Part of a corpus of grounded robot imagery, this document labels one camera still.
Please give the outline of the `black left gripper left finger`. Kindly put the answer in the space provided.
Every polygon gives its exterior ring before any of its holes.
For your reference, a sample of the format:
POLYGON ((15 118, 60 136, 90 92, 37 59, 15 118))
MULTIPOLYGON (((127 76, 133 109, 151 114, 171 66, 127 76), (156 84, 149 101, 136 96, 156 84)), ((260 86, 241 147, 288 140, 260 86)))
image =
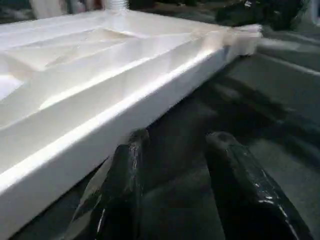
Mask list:
POLYGON ((88 182, 72 217, 74 240, 139 240, 145 128, 133 131, 88 182))

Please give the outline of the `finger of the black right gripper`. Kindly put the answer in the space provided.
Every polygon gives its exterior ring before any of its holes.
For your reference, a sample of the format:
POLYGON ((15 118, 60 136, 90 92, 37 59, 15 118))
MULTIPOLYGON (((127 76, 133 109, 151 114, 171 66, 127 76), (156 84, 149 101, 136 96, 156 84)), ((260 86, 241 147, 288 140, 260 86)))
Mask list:
POLYGON ((307 0, 268 0, 268 23, 273 30, 291 30, 304 14, 307 0))
POLYGON ((260 2, 237 2, 217 10, 217 24, 239 27, 258 24, 265 20, 264 6, 260 2))

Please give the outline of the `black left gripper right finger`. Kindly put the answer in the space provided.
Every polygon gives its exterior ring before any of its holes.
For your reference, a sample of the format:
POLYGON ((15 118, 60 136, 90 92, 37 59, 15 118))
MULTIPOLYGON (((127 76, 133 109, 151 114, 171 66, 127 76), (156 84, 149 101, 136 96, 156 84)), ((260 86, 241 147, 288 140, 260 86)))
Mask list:
POLYGON ((232 134, 209 133, 205 160, 226 239, 313 239, 279 184, 232 134))

